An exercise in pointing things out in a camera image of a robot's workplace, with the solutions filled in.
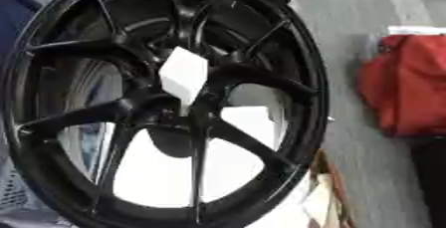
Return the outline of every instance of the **black wheel rim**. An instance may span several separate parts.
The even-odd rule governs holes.
[[[327,123],[328,85],[324,65],[301,20],[280,0],[201,0],[195,4],[195,0],[163,0],[167,6],[158,10],[167,11],[167,18],[162,13],[160,16],[149,14],[150,20],[131,24],[122,22],[125,19],[116,19],[112,1],[54,0],[27,27],[8,62],[2,120],[12,157],[27,183],[49,205],[81,227],[243,227],[271,210],[307,171]],[[237,44],[230,45],[229,55],[221,57],[208,44],[220,47],[228,44],[214,39],[213,34],[218,31],[209,29],[221,30],[218,26],[224,20],[219,17],[230,8],[257,15],[264,27],[256,25],[257,33],[252,34],[247,32],[254,28],[245,32],[231,29],[221,32],[238,40]],[[75,35],[75,39],[67,39],[68,31],[57,30],[79,23],[77,17],[89,13],[101,18],[106,29],[95,32],[99,38],[89,40],[91,36],[86,38],[84,32],[81,36]],[[145,36],[146,30],[140,31],[145,29],[144,23],[156,25],[158,33],[151,30]],[[142,46],[142,42],[147,43],[144,39],[147,37],[150,45]],[[294,75],[287,71],[273,74],[259,62],[262,60],[259,57],[269,56],[266,47],[278,52],[275,47],[279,45],[278,40],[279,49],[291,54],[289,62],[295,64],[292,70],[297,71]],[[166,112],[176,112],[171,110],[176,99],[159,89],[156,69],[173,46],[202,55],[212,66],[209,81],[186,120],[163,116]],[[39,99],[37,82],[43,77],[42,72],[49,67],[51,71],[58,59],[78,57],[117,67],[126,87],[124,96],[74,112],[42,114],[41,105],[36,101]],[[293,100],[292,124],[279,151],[262,146],[219,118],[222,102],[240,83],[279,89]],[[147,114],[143,123],[135,116],[141,111]],[[56,134],[69,125],[102,121],[113,121],[117,125],[113,135],[117,142],[113,151],[116,158],[109,159],[107,172],[96,185],[68,161]],[[125,143],[138,129],[160,125],[181,127],[194,135],[194,183],[188,208],[141,207],[110,194],[111,179],[125,151]],[[200,185],[206,137],[227,138],[253,152],[265,162],[265,170],[240,190],[204,204],[200,200]]]

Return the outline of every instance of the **white foam block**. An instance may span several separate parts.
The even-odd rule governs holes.
[[[163,89],[181,99],[189,107],[207,81],[208,61],[192,52],[176,47],[159,70]]]

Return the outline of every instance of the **gray carpet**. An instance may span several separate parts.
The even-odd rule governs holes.
[[[386,138],[354,91],[368,35],[389,25],[446,27],[445,0],[295,0],[326,59],[332,116],[325,149],[340,170],[358,228],[427,228],[427,210],[404,142]]]

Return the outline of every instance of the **red fabric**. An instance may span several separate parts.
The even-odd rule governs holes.
[[[391,36],[358,87],[393,135],[446,134],[446,36]]]

